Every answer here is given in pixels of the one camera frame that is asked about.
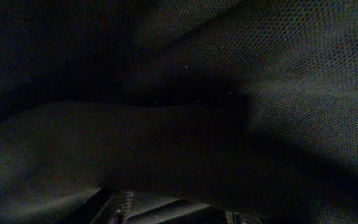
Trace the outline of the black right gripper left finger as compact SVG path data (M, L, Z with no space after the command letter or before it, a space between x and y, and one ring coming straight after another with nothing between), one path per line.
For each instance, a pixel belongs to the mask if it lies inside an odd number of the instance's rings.
M133 194L131 191L101 189L57 224L127 223Z

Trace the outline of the black polo shirt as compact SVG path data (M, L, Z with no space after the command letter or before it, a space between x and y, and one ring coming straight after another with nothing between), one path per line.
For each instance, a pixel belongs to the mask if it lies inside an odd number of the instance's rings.
M358 1L0 1L0 223L101 189L358 223Z

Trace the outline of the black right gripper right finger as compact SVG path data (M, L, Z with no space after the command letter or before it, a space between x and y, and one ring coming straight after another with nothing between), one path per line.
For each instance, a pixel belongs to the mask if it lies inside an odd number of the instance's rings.
M244 224L240 215L207 204L186 200L153 208L129 218L131 224Z

